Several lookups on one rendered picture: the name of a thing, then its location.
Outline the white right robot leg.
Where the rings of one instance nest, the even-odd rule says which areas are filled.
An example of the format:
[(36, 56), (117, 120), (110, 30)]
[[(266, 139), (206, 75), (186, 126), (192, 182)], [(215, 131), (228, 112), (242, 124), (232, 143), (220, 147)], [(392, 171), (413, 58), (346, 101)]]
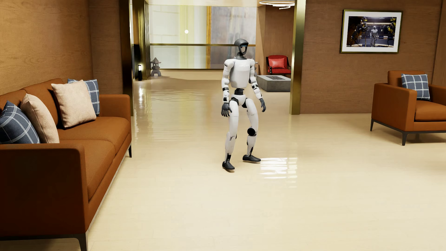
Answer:
[(238, 121), (239, 121), (239, 105), (237, 99), (232, 98), (229, 101), (231, 107), (231, 114), (229, 117), (229, 131), (226, 134), (226, 142), (225, 142), (225, 160), (222, 163), (222, 167), (229, 172), (233, 172), (235, 169), (234, 166), (230, 163), (231, 155), (233, 153), (236, 138), (237, 138), (237, 129), (238, 129)]

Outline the white robot leg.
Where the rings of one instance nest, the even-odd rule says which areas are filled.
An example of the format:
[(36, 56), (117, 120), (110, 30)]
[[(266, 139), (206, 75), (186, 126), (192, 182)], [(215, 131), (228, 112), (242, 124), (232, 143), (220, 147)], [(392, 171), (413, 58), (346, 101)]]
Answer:
[(251, 127), (248, 128), (247, 133), (247, 154), (243, 156), (243, 161), (259, 163), (261, 161), (260, 158), (253, 156), (253, 148), (256, 143), (257, 132), (258, 132), (258, 114), (257, 109), (255, 107), (254, 101), (252, 99), (247, 98), (245, 100), (245, 107), (247, 108), (247, 115), (249, 121), (251, 123)]
[(226, 134), (226, 142), (225, 142), (225, 160), (222, 163), (222, 167), (229, 172), (233, 172), (235, 169), (234, 166), (230, 163), (231, 155), (233, 153), (236, 138), (237, 138), (237, 129), (238, 129), (238, 121), (239, 121), (239, 105), (237, 99), (232, 98), (229, 101), (231, 107), (231, 114), (229, 117), (229, 131)]

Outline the white left robot leg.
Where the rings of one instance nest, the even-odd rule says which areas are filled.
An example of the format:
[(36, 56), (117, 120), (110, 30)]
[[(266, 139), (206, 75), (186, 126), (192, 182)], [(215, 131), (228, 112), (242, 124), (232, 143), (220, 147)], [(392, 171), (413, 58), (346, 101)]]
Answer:
[(247, 115), (249, 121), (251, 123), (251, 127), (248, 128), (247, 133), (247, 154), (243, 156), (243, 161), (259, 163), (261, 161), (260, 158), (253, 156), (253, 148), (256, 143), (257, 132), (258, 132), (258, 114), (257, 109), (255, 107), (254, 101), (252, 99), (247, 98), (245, 100), (245, 107), (247, 108)]

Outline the grey low table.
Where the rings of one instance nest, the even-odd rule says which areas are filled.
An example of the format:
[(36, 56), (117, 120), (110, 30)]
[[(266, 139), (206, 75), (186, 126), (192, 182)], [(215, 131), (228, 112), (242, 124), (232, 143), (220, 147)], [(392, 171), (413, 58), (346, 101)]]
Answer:
[(257, 75), (258, 86), (267, 92), (290, 92), (291, 79), (279, 75)]

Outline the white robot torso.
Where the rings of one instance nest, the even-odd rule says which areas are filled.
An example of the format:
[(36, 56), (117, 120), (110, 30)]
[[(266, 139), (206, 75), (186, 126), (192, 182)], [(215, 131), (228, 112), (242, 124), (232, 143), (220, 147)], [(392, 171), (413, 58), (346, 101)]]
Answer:
[(249, 83), (250, 62), (246, 60), (234, 59), (234, 66), (231, 69), (229, 80), (231, 86), (237, 89), (244, 89)]

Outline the gold pillar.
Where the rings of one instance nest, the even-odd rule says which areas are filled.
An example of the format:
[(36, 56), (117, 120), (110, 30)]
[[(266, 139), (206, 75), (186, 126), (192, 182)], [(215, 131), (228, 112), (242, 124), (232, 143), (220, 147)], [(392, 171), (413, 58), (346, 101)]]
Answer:
[(306, 0), (295, 0), (289, 113), (300, 114)]

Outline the black robot head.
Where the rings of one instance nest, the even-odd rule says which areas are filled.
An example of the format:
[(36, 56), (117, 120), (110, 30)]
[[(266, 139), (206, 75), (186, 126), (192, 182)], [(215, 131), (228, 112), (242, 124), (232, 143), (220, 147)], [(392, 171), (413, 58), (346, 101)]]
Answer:
[(239, 38), (234, 42), (234, 45), (239, 49), (235, 59), (246, 60), (247, 58), (244, 55), (247, 53), (249, 43), (245, 39)]

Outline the grey stone lantern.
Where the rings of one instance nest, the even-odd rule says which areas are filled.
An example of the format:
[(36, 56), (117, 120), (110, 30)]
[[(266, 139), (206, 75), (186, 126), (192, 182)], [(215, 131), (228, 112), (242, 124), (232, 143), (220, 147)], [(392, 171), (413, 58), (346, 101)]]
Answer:
[(161, 63), (156, 57), (149, 62), (151, 65), (151, 71), (150, 71), (150, 76), (153, 77), (154, 75), (157, 76), (162, 76), (161, 72), (160, 72), (160, 67), (159, 64)]

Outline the long brown sofa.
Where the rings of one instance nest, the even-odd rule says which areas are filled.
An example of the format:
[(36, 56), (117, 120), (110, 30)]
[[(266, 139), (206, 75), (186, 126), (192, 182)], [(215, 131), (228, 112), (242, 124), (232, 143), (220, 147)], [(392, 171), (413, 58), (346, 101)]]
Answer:
[(100, 94), (100, 114), (62, 127), (51, 84), (61, 78), (0, 95), (20, 106), (38, 97), (57, 127), (59, 143), (0, 144), (0, 241), (76, 238), (87, 251), (87, 233), (126, 153), (131, 157), (130, 97)]

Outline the framed robot picture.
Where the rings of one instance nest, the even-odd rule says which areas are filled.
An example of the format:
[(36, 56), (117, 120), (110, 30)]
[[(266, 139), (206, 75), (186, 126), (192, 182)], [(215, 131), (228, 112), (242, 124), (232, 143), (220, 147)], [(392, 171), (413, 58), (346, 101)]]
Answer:
[(343, 10), (340, 53), (397, 54), (403, 11)]

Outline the small navy plaid cushion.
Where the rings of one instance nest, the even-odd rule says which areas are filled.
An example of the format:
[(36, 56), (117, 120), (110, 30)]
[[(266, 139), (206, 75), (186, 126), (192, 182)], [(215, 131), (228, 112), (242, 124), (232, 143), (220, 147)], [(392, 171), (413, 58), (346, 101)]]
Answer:
[(64, 100), (60, 103), (63, 112), (80, 114), (81, 118), (92, 117), (92, 111), (96, 116), (99, 115), (99, 88), (96, 79), (80, 81), (68, 79), (65, 89), (68, 94), (64, 95)]

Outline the beige cushion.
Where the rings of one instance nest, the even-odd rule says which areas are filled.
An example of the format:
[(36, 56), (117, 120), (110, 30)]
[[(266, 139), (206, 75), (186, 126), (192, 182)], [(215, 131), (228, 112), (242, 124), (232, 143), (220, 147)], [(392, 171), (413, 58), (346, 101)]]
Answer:
[(53, 117), (38, 97), (25, 94), (20, 109), (36, 130), (40, 143), (59, 143), (59, 135)]
[(59, 104), (64, 128), (96, 119), (91, 96), (83, 80), (66, 84), (52, 83), (51, 86)]

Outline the large navy plaid cushion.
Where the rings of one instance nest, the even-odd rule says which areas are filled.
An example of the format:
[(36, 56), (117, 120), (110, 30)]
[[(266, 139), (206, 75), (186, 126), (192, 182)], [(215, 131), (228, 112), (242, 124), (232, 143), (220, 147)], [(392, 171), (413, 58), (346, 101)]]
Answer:
[(0, 144), (38, 144), (40, 139), (27, 116), (7, 101), (0, 115)]

